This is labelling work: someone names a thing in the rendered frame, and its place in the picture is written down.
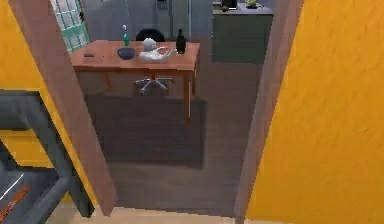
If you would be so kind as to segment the black bottle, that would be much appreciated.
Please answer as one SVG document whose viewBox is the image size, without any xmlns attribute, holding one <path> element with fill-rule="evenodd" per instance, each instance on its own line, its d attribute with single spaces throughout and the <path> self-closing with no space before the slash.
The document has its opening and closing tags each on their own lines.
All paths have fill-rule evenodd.
<svg viewBox="0 0 384 224">
<path fill-rule="evenodd" d="M 178 30 L 178 35 L 176 39 L 176 50 L 178 54 L 184 54 L 186 48 L 186 39 L 183 35 L 183 30 Z"/>
</svg>

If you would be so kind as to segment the black office chair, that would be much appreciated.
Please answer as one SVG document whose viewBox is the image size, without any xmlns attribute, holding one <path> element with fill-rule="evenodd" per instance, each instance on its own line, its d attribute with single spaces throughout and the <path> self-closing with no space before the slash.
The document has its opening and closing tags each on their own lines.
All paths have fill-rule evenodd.
<svg viewBox="0 0 384 224">
<path fill-rule="evenodd" d="M 141 41 L 142 42 L 145 38 L 152 38 L 157 43 L 165 41 L 164 35 L 158 29 L 154 29 L 154 28 L 142 29 L 136 35 L 136 40 L 137 41 Z M 144 96 L 145 93 L 150 89 L 150 86 L 152 84 L 157 85 L 161 89 L 167 91 L 168 90 L 168 86 L 166 85 L 167 81 L 174 82 L 174 80 L 172 78 L 170 78 L 170 77 L 157 77 L 154 74 L 150 74 L 145 79 L 136 80 L 135 84 L 138 85 L 140 83 L 144 83 L 144 86 L 139 91 L 139 94 L 141 96 Z"/>
</svg>

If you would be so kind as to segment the blue bowl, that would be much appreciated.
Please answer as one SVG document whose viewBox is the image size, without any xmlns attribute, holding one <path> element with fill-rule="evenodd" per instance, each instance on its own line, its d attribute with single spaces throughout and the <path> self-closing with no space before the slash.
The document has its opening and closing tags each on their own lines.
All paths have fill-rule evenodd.
<svg viewBox="0 0 384 224">
<path fill-rule="evenodd" d="M 135 49 L 134 48 L 119 48 L 117 50 L 117 55 L 122 60 L 131 60 L 135 56 Z"/>
</svg>

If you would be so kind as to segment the green cabinet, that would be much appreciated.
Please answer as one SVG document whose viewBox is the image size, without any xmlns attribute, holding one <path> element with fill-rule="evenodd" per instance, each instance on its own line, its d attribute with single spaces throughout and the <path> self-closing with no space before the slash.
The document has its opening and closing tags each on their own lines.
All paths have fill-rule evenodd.
<svg viewBox="0 0 384 224">
<path fill-rule="evenodd" d="M 212 10 L 212 51 L 215 62 L 264 62 L 274 17 L 273 0 L 259 0 L 255 9 L 238 2 L 237 8 L 223 12 L 221 3 Z"/>
</svg>

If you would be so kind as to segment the grey fridge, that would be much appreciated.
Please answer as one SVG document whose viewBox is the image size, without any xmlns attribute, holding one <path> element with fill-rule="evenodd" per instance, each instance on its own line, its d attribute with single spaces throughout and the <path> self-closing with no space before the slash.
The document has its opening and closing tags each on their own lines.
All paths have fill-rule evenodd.
<svg viewBox="0 0 384 224">
<path fill-rule="evenodd" d="M 191 0 L 156 0 L 155 18 L 156 28 L 167 40 L 175 41 L 179 29 L 191 38 Z"/>
</svg>

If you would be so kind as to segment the brown wooden table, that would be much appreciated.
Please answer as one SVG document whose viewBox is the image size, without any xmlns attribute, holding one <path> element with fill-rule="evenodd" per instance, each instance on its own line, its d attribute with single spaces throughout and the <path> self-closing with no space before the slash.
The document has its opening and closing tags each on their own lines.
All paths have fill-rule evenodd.
<svg viewBox="0 0 384 224">
<path fill-rule="evenodd" d="M 191 99 L 196 91 L 196 68 L 200 50 L 199 43 L 186 43 L 184 54 L 173 54 L 163 62 L 145 62 L 138 58 L 143 50 L 141 42 L 132 41 L 130 48 L 135 49 L 135 56 L 131 60 L 122 60 L 117 50 L 124 47 L 123 41 L 96 40 L 69 54 L 72 66 L 76 72 L 101 73 L 111 88 L 109 75 L 143 74 L 143 75 L 171 75 L 183 78 L 184 119 L 189 124 L 191 119 Z M 94 57 L 84 57 L 90 53 Z"/>
</svg>

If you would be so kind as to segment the green spray bottle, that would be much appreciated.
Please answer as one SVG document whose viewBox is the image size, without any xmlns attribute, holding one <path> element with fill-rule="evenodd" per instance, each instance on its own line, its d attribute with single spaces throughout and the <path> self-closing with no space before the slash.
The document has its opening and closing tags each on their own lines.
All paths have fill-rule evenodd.
<svg viewBox="0 0 384 224">
<path fill-rule="evenodd" d="M 129 46 L 130 45 L 130 39 L 129 39 L 129 35 L 127 32 L 127 26 L 125 24 L 123 24 L 122 29 L 124 31 L 124 34 L 123 34 L 124 46 Z"/>
</svg>

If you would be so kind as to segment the black appliance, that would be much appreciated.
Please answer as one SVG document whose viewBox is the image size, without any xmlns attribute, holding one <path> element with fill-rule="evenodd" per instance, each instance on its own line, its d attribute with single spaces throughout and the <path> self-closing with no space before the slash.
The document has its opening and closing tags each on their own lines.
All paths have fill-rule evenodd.
<svg viewBox="0 0 384 224">
<path fill-rule="evenodd" d="M 221 0 L 221 10 L 226 12 L 228 10 L 237 9 L 237 0 Z"/>
</svg>

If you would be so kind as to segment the green glass-pane door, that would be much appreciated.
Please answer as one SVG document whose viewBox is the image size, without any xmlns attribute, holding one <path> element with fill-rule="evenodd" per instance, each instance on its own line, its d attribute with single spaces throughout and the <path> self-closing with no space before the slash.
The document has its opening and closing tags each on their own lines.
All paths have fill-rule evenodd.
<svg viewBox="0 0 384 224">
<path fill-rule="evenodd" d="M 90 43 L 85 15 L 81 22 L 79 12 L 83 11 L 81 0 L 50 0 L 59 25 L 66 50 L 75 50 Z"/>
</svg>

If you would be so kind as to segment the orange pencil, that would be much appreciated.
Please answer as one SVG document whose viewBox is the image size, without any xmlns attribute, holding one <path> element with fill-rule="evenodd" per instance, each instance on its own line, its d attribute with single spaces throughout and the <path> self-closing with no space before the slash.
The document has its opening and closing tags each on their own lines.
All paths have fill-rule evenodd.
<svg viewBox="0 0 384 224">
<path fill-rule="evenodd" d="M 18 192 L 15 193 L 11 200 L 0 210 L 0 223 L 5 220 L 8 214 L 25 197 L 29 190 L 29 186 L 22 187 Z"/>
</svg>

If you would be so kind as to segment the brown door frame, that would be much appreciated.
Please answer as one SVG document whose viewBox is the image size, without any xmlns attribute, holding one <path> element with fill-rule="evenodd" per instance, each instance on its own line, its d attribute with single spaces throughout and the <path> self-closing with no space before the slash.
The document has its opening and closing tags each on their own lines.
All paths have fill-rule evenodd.
<svg viewBox="0 0 384 224">
<path fill-rule="evenodd" d="M 303 3 L 304 0 L 278 0 L 276 3 L 235 200 L 236 224 L 244 224 L 246 219 Z M 74 69 L 64 51 L 50 1 L 0 0 L 0 14 L 3 22 L 14 23 L 12 39 L 15 43 L 7 46 L 23 55 L 23 60 L 12 66 L 13 72 L 21 75 L 12 87 L 30 88 L 43 96 L 66 146 L 80 162 L 87 192 L 97 198 L 106 215 L 110 214 L 117 200 L 116 189 L 96 141 Z"/>
</svg>

